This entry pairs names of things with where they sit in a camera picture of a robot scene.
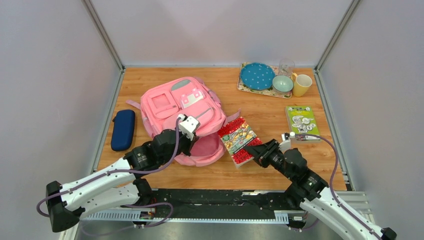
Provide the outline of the green comic book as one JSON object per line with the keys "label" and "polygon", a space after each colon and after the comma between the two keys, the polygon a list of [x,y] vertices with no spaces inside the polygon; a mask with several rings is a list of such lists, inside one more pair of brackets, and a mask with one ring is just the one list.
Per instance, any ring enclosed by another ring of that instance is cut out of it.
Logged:
{"label": "green comic book", "polygon": [[296,135],[320,135],[314,112],[310,106],[286,106],[285,114],[289,132],[294,132]]}

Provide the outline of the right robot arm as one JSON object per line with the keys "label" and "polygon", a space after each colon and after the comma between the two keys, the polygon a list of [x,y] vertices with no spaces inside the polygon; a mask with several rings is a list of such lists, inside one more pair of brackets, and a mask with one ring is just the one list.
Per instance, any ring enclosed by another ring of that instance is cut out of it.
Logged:
{"label": "right robot arm", "polygon": [[285,191],[285,203],[293,210],[303,209],[326,224],[344,240],[395,240],[397,233],[380,227],[348,205],[331,186],[308,167],[297,148],[280,150],[275,139],[245,146],[261,167],[273,167],[291,181]]}

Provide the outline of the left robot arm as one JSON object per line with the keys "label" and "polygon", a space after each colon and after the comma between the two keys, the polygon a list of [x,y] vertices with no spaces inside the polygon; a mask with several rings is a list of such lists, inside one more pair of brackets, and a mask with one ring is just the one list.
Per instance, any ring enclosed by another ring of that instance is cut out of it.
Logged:
{"label": "left robot arm", "polygon": [[44,200],[52,231],[68,230],[80,219],[114,207],[155,208],[144,176],[163,170],[179,154],[190,155],[197,138],[193,130],[166,129],[98,172],[64,184],[52,181]]}

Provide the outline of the red-bordered comic book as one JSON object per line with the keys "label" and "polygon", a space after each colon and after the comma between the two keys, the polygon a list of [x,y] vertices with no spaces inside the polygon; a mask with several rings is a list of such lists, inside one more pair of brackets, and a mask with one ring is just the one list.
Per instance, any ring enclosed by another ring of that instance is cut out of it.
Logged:
{"label": "red-bordered comic book", "polygon": [[240,168],[254,158],[244,149],[245,146],[263,143],[243,117],[230,121],[217,133],[236,168]]}

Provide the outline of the pink student backpack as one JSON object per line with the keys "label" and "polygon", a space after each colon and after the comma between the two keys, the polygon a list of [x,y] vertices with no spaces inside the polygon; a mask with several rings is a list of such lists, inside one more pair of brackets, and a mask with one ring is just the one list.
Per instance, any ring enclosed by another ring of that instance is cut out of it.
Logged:
{"label": "pink student backpack", "polygon": [[214,91],[196,77],[182,77],[147,90],[137,103],[127,104],[141,112],[142,123],[153,138],[165,129],[174,129],[179,115],[192,116],[199,122],[196,135],[199,137],[191,155],[180,154],[175,160],[186,166],[204,167],[215,163],[225,153],[218,131],[240,116],[240,111],[227,116]]}

